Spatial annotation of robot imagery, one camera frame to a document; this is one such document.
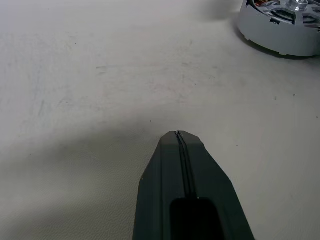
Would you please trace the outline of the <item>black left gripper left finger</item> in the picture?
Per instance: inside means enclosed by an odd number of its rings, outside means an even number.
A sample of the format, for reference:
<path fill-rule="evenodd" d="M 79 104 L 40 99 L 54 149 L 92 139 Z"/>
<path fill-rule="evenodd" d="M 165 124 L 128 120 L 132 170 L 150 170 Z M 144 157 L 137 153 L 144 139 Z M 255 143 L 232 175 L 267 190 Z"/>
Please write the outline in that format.
<path fill-rule="evenodd" d="M 182 140 L 186 131 L 163 135 L 138 186 L 133 239 L 190 240 L 190 201 L 184 181 Z"/>

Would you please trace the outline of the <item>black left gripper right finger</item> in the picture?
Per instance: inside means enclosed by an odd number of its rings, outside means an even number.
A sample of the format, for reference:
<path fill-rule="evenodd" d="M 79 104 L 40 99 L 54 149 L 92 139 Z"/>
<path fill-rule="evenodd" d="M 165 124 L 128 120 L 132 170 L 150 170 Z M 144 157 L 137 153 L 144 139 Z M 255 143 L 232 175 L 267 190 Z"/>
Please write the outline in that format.
<path fill-rule="evenodd" d="M 191 182 L 198 200 L 212 204 L 225 240 L 253 240 L 254 236 L 232 182 L 206 150 L 201 140 L 178 132 L 185 147 Z"/>

